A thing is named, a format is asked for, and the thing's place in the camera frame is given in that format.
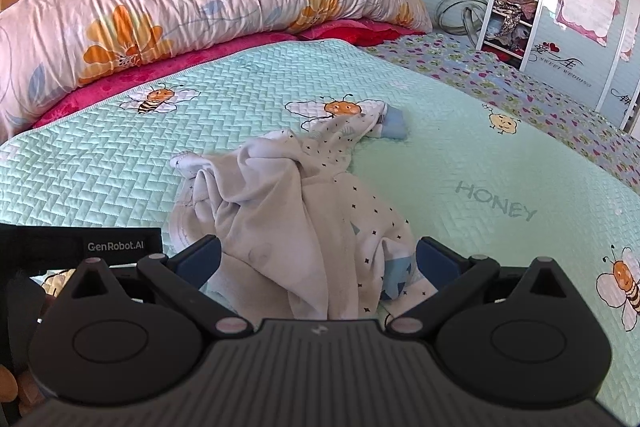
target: triangular hole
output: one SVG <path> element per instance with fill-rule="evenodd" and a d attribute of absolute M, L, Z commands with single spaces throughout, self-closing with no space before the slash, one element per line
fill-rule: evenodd
<path fill-rule="evenodd" d="M 105 295 L 105 293 L 107 293 L 107 286 L 102 282 L 100 274 L 97 271 L 89 270 L 84 274 L 71 296 L 74 299 L 82 299 L 84 297 Z"/>
<path fill-rule="evenodd" d="M 540 269 L 538 277 L 531 287 L 531 293 L 558 298 L 566 297 L 564 291 L 562 291 L 562 287 L 558 283 L 558 280 L 556 280 L 554 273 L 548 268 Z"/>

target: orange flower print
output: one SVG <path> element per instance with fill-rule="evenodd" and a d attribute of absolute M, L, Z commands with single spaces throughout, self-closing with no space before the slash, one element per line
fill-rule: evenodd
<path fill-rule="evenodd" d="M 403 2 L 398 9 L 398 15 L 396 18 L 391 21 L 393 24 L 397 24 L 398 26 L 404 26 L 405 28 L 410 28 L 411 24 L 414 22 L 414 16 L 411 14 L 411 9 L 409 8 L 409 3 Z"/>
<path fill-rule="evenodd" d="M 161 40 L 162 27 L 152 26 L 148 14 L 136 17 L 122 5 L 116 6 L 108 19 L 95 20 L 87 28 L 86 36 L 98 43 L 84 52 L 84 61 L 89 66 L 78 78 L 81 86 L 132 66 L 172 56 L 173 43 Z"/>
<path fill-rule="evenodd" d="M 292 33 L 301 32 L 326 20 L 332 20 L 340 11 L 339 0 L 309 0 L 308 6 L 300 10 L 298 18 L 289 25 Z"/>

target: cartoon bee print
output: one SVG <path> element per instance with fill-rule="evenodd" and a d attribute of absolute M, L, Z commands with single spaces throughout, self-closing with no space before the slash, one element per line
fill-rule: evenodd
<path fill-rule="evenodd" d="M 611 271 L 601 274 L 596 280 L 596 290 L 600 298 L 612 308 L 622 310 L 622 325 L 625 331 L 631 331 L 640 313 L 640 264 L 629 247 L 622 250 L 622 260 L 616 259 L 614 246 L 611 245 L 613 261 L 603 257 L 604 263 L 611 264 Z"/>
<path fill-rule="evenodd" d="M 127 110 L 134 110 L 139 114 L 148 112 L 166 113 L 175 111 L 178 106 L 177 102 L 187 102 L 200 94 L 195 89 L 182 89 L 176 91 L 177 87 L 166 87 L 164 82 L 160 83 L 160 89 L 144 90 L 134 92 L 129 95 L 131 100 L 122 102 L 120 107 Z"/>
<path fill-rule="evenodd" d="M 482 105 L 485 109 L 489 110 L 489 122 L 491 122 L 491 129 L 497 130 L 498 134 L 516 134 L 518 129 L 518 120 L 508 114 L 494 112 L 494 108 L 491 105 Z"/>
<path fill-rule="evenodd" d="M 316 102 L 314 100 L 308 102 L 289 102 L 285 108 L 300 116 L 304 116 L 309 120 L 303 122 L 300 127 L 305 131 L 309 130 L 309 124 L 313 121 L 328 120 L 336 116 L 355 116 L 357 114 L 366 114 L 368 110 L 374 110 L 383 105 L 382 100 L 362 100 L 361 102 L 348 102 L 345 100 L 348 96 L 353 98 L 351 93 L 345 94 L 342 100 L 335 100 L 331 97 L 320 96 L 322 100 L 329 102 Z"/>

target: baby garment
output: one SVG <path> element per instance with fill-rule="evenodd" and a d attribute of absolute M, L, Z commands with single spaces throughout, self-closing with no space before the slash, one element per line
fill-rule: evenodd
<path fill-rule="evenodd" d="M 401 112 L 381 102 L 312 120 L 304 136 L 284 129 L 230 153 L 172 158 L 185 178 L 170 217 L 175 249 L 208 233 L 222 243 L 206 293 L 254 325 L 374 317 L 381 300 L 396 316 L 431 296 L 409 222 L 346 172 L 355 143 L 383 136 L 388 114 L 402 135 Z"/>

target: pink blanket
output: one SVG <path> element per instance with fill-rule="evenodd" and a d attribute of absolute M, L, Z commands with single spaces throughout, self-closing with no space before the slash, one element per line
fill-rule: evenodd
<path fill-rule="evenodd" d="M 186 53 L 184 55 L 179 55 L 178 57 L 169 58 L 168 60 L 160 60 L 159 62 L 146 64 L 139 68 L 130 68 L 128 70 L 121 71 L 120 73 L 115 73 L 96 80 L 86 87 L 81 87 L 80 89 L 69 93 L 65 98 L 42 115 L 33 127 L 41 127 L 47 123 L 59 120 L 60 118 L 80 111 L 85 107 L 89 107 L 94 103 L 105 100 L 110 96 L 120 94 L 127 89 L 139 86 L 140 84 L 145 84 L 146 82 L 157 80 L 158 78 L 162 78 L 169 74 L 178 73 L 179 71 L 191 68 L 192 66 L 197 66 L 198 64 L 203 64 L 204 62 L 209 62 L 210 60 L 215 60 L 217 58 L 226 57 L 227 55 L 231 55 L 248 48 L 255 48 L 256 46 L 263 46 L 265 44 L 273 44 L 274 42 L 321 39 L 323 38 L 323 35 L 327 35 L 332 38 L 342 38 L 342 35 L 336 33 L 336 31 L 341 28 L 346 31 L 343 33 L 344 39 L 349 42 L 354 42 L 348 38 L 351 36 L 350 32 L 354 29 L 366 32 L 369 39 L 375 39 L 376 36 L 379 36 L 380 39 L 393 39 L 398 38 L 400 35 L 411 35 L 417 33 L 413 30 L 408 30 L 393 24 L 362 19 L 359 21 L 339 20 L 323 23 L 296 36 L 281 32 L 266 32 L 239 37 L 229 42 L 213 45 L 206 50 Z"/>

